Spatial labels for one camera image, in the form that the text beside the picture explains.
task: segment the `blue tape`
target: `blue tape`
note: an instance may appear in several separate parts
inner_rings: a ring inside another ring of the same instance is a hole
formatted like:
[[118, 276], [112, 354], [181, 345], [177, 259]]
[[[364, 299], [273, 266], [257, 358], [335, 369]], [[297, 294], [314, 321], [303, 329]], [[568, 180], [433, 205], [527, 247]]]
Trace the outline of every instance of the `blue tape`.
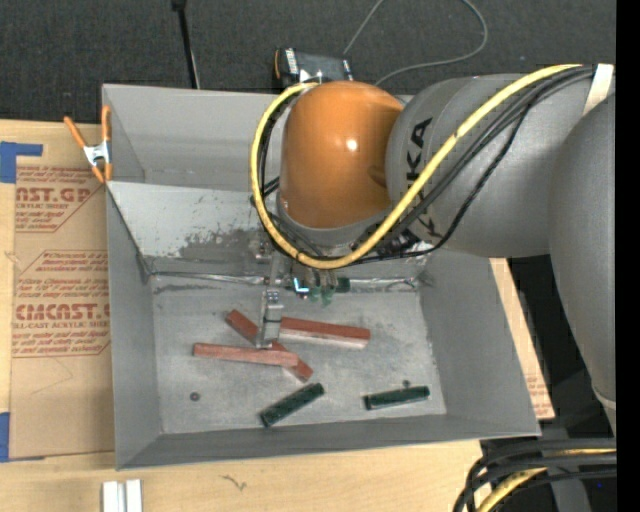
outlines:
[[42, 156], [42, 144], [0, 142], [0, 183], [16, 182], [16, 159], [20, 156]]
[[0, 413], [0, 462], [9, 460], [9, 413]]

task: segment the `yellow cable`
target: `yellow cable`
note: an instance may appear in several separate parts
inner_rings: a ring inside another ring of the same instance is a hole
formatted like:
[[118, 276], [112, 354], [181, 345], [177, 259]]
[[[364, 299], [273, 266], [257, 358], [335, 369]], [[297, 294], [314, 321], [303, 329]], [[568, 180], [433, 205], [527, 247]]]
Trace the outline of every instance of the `yellow cable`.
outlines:
[[[588, 449], [572, 449], [561, 450], [553, 453], [556, 455], [589, 455], [595, 453], [611, 453], [615, 452], [614, 448], [588, 448]], [[480, 506], [476, 509], [477, 512], [491, 512], [493, 508], [500, 503], [506, 496], [511, 494], [516, 488], [520, 487], [523, 483], [531, 480], [534, 476], [546, 471], [547, 468], [534, 468], [527, 469], [526, 471], [518, 471], [509, 478], [503, 480], [492, 492], [487, 496]]]
[[519, 80], [507, 85], [504, 89], [498, 91], [494, 96], [492, 96], [484, 105], [482, 105], [478, 110], [476, 110], [473, 114], [471, 114], [453, 133], [446, 142], [442, 145], [442, 147], [436, 152], [435, 155], [431, 158], [431, 160], [427, 163], [425, 168], [422, 170], [418, 179], [413, 183], [413, 185], [409, 188], [407, 193], [400, 199], [396, 207], [389, 213], [389, 215], [384, 219], [384, 221], [380, 224], [378, 229], [360, 246], [358, 249], [353, 251], [346, 256], [342, 256], [339, 258], [331, 259], [331, 260], [320, 260], [308, 256], [300, 252], [293, 245], [291, 245], [278, 231], [278, 229], [273, 225], [271, 219], [269, 218], [269, 214], [264, 205], [264, 201], [262, 199], [262, 195], [260, 193], [260, 184], [258, 180], [258, 154], [260, 151], [260, 141], [262, 140], [262, 134], [264, 133], [267, 122], [273, 115], [273, 113], [291, 96], [298, 94], [304, 89], [308, 89], [311, 87], [315, 87], [317, 84], [315, 83], [302, 83], [297, 84], [292, 87], [289, 87], [285, 90], [280, 96], [278, 96], [271, 105], [267, 108], [265, 113], [262, 115], [260, 122], [258, 123], [258, 128], [256, 130], [255, 138], [253, 140], [253, 144], [251, 145], [251, 153], [249, 159], [250, 166], [250, 177], [251, 177], [251, 191], [253, 193], [253, 197], [256, 203], [256, 209], [258, 211], [258, 215], [268, 233], [271, 235], [273, 240], [275, 241], [280, 248], [285, 251], [289, 256], [296, 259], [303, 265], [307, 265], [308, 267], [317, 268], [320, 270], [332, 270], [340, 267], [344, 267], [353, 263], [354, 261], [360, 259], [362, 256], [367, 254], [373, 247], [382, 239], [384, 235], [393, 227], [393, 225], [398, 221], [400, 216], [404, 213], [405, 210], [409, 208], [411, 202], [415, 199], [415, 197], [420, 193], [424, 185], [427, 183], [427, 180], [433, 176], [435, 171], [438, 169], [438, 166], [442, 161], [447, 157], [447, 155], [453, 150], [458, 140], [464, 137], [469, 130], [471, 130], [476, 124], [478, 124], [487, 114], [489, 114], [492, 110], [500, 106], [503, 102], [505, 102], [508, 98], [521, 91], [525, 87], [548, 78], [556, 73], [560, 73], [566, 69], [579, 67], [580, 64], [565, 64], [558, 66], [550, 66], [547, 68], [540, 69], [535, 71], [529, 75], [526, 75]]
[[547, 468], [535, 468], [514, 473], [509, 478], [504, 480], [500, 485], [498, 485], [498, 487], [496, 487], [493, 492], [484, 499], [484, 501], [476, 509], [477, 512], [491, 512], [491, 510], [506, 496], [511, 494], [514, 489], [520, 487], [527, 480], [531, 480], [534, 476], [546, 470]]

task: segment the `dark floor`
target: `dark floor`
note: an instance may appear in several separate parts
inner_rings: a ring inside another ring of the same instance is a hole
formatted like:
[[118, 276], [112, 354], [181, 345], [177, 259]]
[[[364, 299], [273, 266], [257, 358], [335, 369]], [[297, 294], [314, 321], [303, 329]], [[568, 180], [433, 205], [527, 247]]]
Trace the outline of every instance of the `dark floor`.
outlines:
[[[191, 0], [187, 14], [203, 88], [267, 91], [278, 46], [340, 55], [374, 0]], [[445, 78], [616, 62], [615, 0], [476, 0], [489, 26], [482, 53], [385, 84], [415, 93]], [[350, 52], [356, 78], [473, 50], [478, 20], [460, 0], [387, 0]], [[95, 122], [104, 82], [188, 87], [169, 0], [0, 0], [0, 117]], [[512, 262], [553, 387], [584, 368], [555, 292], [549, 259]], [[590, 393], [588, 383], [583, 395]], [[573, 435], [607, 432], [599, 415]], [[594, 511], [617, 510], [615, 482], [588, 486]], [[548, 489], [504, 507], [554, 511]]]

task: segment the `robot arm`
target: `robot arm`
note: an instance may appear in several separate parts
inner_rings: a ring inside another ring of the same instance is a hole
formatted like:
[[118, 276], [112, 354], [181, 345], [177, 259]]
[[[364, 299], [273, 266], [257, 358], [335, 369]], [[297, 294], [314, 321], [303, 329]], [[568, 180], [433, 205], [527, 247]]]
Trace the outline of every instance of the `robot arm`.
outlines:
[[[556, 66], [448, 80], [404, 108], [359, 82], [293, 86], [265, 113], [252, 148], [258, 213], [276, 245], [320, 271], [414, 256], [415, 241], [432, 245], [421, 253], [550, 253], [615, 430], [615, 84], [583, 117], [593, 77], [591, 67]], [[285, 126], [279, 229], [262, 201], [260, 155], [273, 114], [302, 92]]]

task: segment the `gray bin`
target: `gray bin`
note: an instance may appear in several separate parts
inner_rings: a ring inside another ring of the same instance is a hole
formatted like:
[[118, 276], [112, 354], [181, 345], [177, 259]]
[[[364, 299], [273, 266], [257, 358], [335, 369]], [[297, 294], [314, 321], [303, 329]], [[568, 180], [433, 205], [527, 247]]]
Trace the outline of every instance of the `gray bin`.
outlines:
[[[273, 96], [106, 85], [103, 98], [113, 125], [118, 467], [539, 434], [490, 263], [450, 251], [346, 269], [353, 290], [327, 307], [284, 291], [287, 316], [367, 327], [372, 338], [358, 350], [283, 337], [326, 394], [264, 428], [259, 411], [301, 384], [191, 349], [250, 346], [224, 315], [235, 308], [256, 321], [259, 312], [268, 266], [247, 248], [262, 236], [248, 202], [248, 151]], [[276, 128], [273, 147], [279, 137]], [[279, 155], [268, 158], [274, 175]], [[418, 286], [403, 284], [418, 272]], [[429, 386], [429, 399], [365, 409], [364, 395], [404, 380]]]

